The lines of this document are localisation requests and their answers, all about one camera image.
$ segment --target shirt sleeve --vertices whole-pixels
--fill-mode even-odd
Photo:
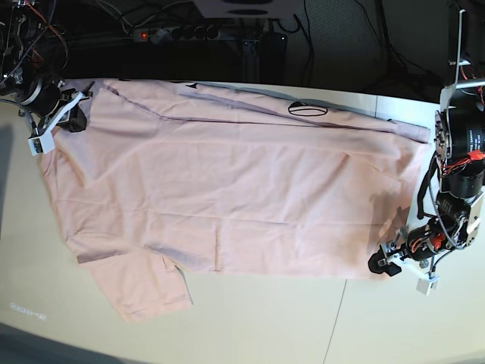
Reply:
[[[157,253],[140,249],[80,262],[80,266],[91,272],[126,321],[137,322],[192,305],[182,273],[173,261]]]

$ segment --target speaker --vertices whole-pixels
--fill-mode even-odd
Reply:
[[[194,0],[206,18],[271,17],[291,18],[302,0]]]

